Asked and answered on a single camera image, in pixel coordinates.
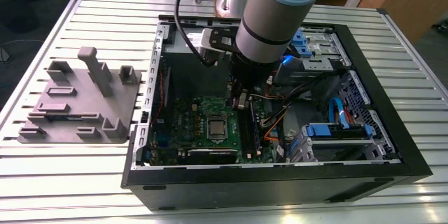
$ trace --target black computer chassis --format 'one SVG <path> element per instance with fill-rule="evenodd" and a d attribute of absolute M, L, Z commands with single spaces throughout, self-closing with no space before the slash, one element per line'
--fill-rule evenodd
<path fill-rule="evenodd" d="M 207 20 L 210 24 L 216 20 L 235 22 L 235 19 L 220 18 L 190 19 Z M 135 143 L 135 132 L 131 132 L 122 188 L 130 189 L 151 210 L 355 201 L 392 185 L 408 184 L 432 175 L 348 27 L 320 23 L 303 26 L 334 28 L 371 98 L 371 108 L 378 112 L 394 140 L 402 163 L 131 170 Z"/>

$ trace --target slotted aluminum tabletop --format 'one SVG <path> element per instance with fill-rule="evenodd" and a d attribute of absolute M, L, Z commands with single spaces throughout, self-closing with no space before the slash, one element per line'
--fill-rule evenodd
<path fill-rule="evenodd" d="M 175 0 L 71 0 L 0 113 L 0 221 L 111 223 L 436 223 L 448 221 L 447 90 L 388 16 L 315 6 L 307 22 L 346 24 L 435 173 L 354 203 L 151 212 L 120 188 L 128 143 L 20 144 L 19 128 L 50 79 L 52 60 L 99 49 L 110 69 L 147 71 L 159 14 Z M 182 15 L 214 16 L 214 0 L 183 0 Z M 138 97 L 136 106 L 142 103 Z M 139 110 L 134 113 L 138 120 Z"/>

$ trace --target metal bracket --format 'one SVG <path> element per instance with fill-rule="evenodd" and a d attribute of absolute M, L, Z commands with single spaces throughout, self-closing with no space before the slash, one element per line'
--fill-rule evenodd
<path fill-rule="evenodd" d="M 231 40 L 231 45 L 223 43 L 223 39 L 230 38 Z M 227 31 L 224 29 L 215 28 L 212 30 L 212 34 L 210 35 L 210 43 L 211 47 L 224 50 L 227 52 L 240 52 L 235 45 L 235 38 L 236 38 L 236 33 L 232 31 Z"/>

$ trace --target green circuit board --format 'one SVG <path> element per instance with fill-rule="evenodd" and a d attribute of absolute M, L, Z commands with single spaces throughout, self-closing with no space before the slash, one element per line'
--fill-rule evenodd
<path fill-rule="evenodd" d="M 264 118 L 266 111 L 262 100 L 254 101 L 258 116 Z M 226 119 L 227 138 L 208 139 L 210 118 Z M 198 97 L 176 99 L 168 145 L 159 149 L 158 165 L 176 165 L 179 150 L 183 148 L 232 149 L 238 151 L 238 163 L 272 163 L 272 147 L 266 146 L 260 155 L 248 158 L 243 153 L 239 131 L 239 117 L 226 98 Z"/>

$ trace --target red wire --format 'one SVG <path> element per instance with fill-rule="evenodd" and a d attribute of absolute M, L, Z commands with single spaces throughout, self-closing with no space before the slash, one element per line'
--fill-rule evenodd
<path fill-rule="evenodd" d="M 355 123 L 355 122 L 354 122 L 354 119 L 352 119 L 352 115 L 350 114 L 347 108 L 344 108 L 344 114 L 346 114 L 346 116 L 347 116 L 348 123 Z"/>
<path fill-rule="evenodd" d="M 163 74 L 160 72 L 160 107 L 159 107 L 159 111 L 158 111 L 158 115 L 154 119 L 154 121 L 151 122 L 151 126 L 154 124 L 154 122 L 158 120 L 159 118 L 159 115 L 160 115 L 160 111 L 162 111 L 162 108 L 163 108 L 163 100 L 164 100 L 164 94 L 163 94 Z"/>

